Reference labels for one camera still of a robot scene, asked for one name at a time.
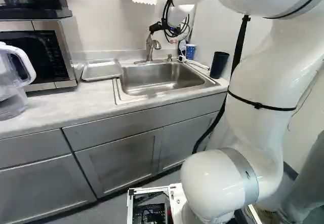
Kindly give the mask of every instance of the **gray floor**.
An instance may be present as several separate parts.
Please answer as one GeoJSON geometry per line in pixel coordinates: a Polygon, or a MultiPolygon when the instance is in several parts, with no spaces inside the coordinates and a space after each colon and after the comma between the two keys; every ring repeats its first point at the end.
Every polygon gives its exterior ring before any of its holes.
{"type": "MultiPolygon", "coordinates": [[[[143,187],[166,186],[177,182],[180,182],[179,171],[164,176],[143,187]]],[[[100,203],[91,209],[48,222],[48,224],[126,224],[126,221],[126,194],[123,194],[100,203]]]]}

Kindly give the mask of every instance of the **sink basin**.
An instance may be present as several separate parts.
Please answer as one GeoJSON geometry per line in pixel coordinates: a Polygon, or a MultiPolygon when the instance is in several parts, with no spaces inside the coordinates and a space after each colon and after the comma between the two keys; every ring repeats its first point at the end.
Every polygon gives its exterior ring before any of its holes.
{"type": "Polygon", "coordinates": [[[152,63],[123,67],[121,89],[131,96],[199,86],[205,83],[198,74],[181,63],[152,63]]]}
{"type": "Polygon", "coordinates": [[[190,65],[175,60],[174,62],[160,60],[153,63],[135,63],[121,63],[123,75],[112,82],[116,104],[191,93],[219,86],[217,82],[190,65]]]}

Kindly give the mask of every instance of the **microwave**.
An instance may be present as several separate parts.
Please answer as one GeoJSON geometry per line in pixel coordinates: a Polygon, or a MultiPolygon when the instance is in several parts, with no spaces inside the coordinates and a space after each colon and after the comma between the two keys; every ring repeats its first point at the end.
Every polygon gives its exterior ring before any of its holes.
{"type": "MultiPolygon", "coordinates": [[[[0,42],[22,49],[36,71],[26,92],[76,87],[86,62],[74,17],[0,22],[0,42]]],[[[10,60],[26,77],[15,55],[10,60]]]]}

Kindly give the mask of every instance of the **circuit board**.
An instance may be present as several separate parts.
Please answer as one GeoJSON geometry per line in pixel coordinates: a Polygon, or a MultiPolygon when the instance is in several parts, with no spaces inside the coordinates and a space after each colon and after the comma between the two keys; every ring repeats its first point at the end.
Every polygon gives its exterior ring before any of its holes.
{"type": "Polygon", "coordinates": [[[152,204],[152,205],[140,205],[133,209],[133,224],[154,224],[153,221],[148,221],[147,217],[150,214],[160,215],[164,224],[166,223],[166,211],[165,204],[152,204]]]}

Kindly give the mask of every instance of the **faucet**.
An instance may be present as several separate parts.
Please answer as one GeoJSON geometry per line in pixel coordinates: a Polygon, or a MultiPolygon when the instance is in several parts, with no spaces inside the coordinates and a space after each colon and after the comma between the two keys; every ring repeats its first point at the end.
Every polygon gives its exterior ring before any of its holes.
{"type": "Polygon", "coordinates": [[[146,39],[146,62],[153,62],[153,49],[160,50],[161,44],[157,40],[152,40],[151,34],[146,39]]]}

